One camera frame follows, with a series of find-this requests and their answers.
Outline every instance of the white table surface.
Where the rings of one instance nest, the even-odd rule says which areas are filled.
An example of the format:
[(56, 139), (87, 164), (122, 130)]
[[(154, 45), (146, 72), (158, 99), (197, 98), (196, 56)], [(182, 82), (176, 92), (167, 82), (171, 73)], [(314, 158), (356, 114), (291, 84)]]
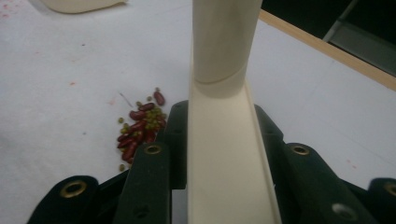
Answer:
[[(190, 0), (77, 15), (0, 0), (0, 223), (25, 223), (69, 176), (117, 175), (117, 119), (132, 109), (120, 92), (135, 102), (160, 87), (168, 112), (189, 97), (190, 53)], [(313, 147), (362, 188), (396, 178), (395, 91), (262, 21), (247, 79), (286, 142)]]

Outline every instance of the pile of beans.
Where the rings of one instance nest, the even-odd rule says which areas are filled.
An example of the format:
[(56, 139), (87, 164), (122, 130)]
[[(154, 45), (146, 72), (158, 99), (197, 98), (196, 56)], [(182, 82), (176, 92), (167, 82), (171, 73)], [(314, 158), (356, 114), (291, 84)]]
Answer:
[[(134, 124), (124, 122), (123, 118), (119, 118), (119, 123), (122, 124), (120, 130), (121, 135), (117, 138), (118, 148), (122, 152), (122, 160), (132, 164), (134, 161), (134, 154), (137, 147), (145, 143), (155, 141), (157, 132), (166, 126), (166, 114), (161, 110), (161, 106), (165, 104), (165, 98), (156, 88), (152, 97), (147, 98), (148, 103), (142, 104), (136, 102), (138, 110), (132, 110), (129, 117), (134, 121)], [(120, 171), (124, 170), (124, 165), (120, 165)]]

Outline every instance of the hole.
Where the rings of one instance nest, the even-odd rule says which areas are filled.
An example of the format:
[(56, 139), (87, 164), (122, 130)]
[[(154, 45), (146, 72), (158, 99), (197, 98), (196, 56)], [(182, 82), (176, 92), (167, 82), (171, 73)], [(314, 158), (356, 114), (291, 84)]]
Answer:
[(387, 182), (384, 185), (384, 188), (389, 194), (396, 196), (396, 184), (395, 183)]
[(305, 156), (309, 154), (309, 149), (305, 148), (305, 147), (292, 147), (291, 150), (293, 150), (293, 152)]
[(343, 203), (334, 203), (332, 205), (332, 210), (337, 216), (339, 216), (343, 220), (346, 221), (358, 220), (358, 215), (356, 214), (356, 212), (352, 208), (350, 208), (349, 206)]
[(146, 154), (149, 154), (149, 155), (154, 155), (154, 154), (160, 153), (161, 151), (162, 151), (162, 149), (159, 146), (145, 147), (145, 152), (146, 152)]
[(134, 209), (134, 216), (137, 218), (144, 218), (149, 214), (149, 206), (148, 205), (143, 205), (143, 206), (137, 206)]
[(75, 180), (67, 183), (61, 189), (60, 195), (63, 198), (73, 198), (84, 192), (87, 184), (82, 180)]

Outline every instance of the cream plastic tube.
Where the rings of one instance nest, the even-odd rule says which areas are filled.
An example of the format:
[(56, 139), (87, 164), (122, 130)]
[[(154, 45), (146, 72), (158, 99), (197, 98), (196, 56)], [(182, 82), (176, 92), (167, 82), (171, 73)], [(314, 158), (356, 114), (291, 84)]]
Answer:
[(80, 13), (111, 7), (128, 0), (41, 0), (47, 7), (62, 13)]
[(262, 0), (194, 0), (193, 76), (203, 92), (242, 88)]

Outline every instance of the metal grommet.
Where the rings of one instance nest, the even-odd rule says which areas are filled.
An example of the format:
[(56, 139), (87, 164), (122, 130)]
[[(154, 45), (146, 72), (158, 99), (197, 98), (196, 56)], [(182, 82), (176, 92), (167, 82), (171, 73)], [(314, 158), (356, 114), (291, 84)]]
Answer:
[(387, 182), (384, 185), (384, 189), (391, 195), (396, 196), (396, 184), (395, 183), (391, 183), (391, 182)]
[(67, 183), (61, 189), (60, 195), (63, 198), (73, 198), (84, 192), (87, 184), (82, 180), (75, 180)]
[(146, 154), (149, 154), (149, 155), (158, 154), (161, 151), (162, 151), (161, 147), (157, 146), (157, 145), (145, 147), (145, 152), (146, 152)]
[(332, 210), (334, 213), (339, 216), (341, 219), (346, 221), (356, 221), (358, 220), (358, 214), (350, 208), (349, 206), (343, 203), (334, 203), (332, 205)]
[(309, 149), (302, 146), (291, 147), (291, 150), (293, 150), (294, 153), (297, 153), (302, 156), (306, 156), (309, 154)]

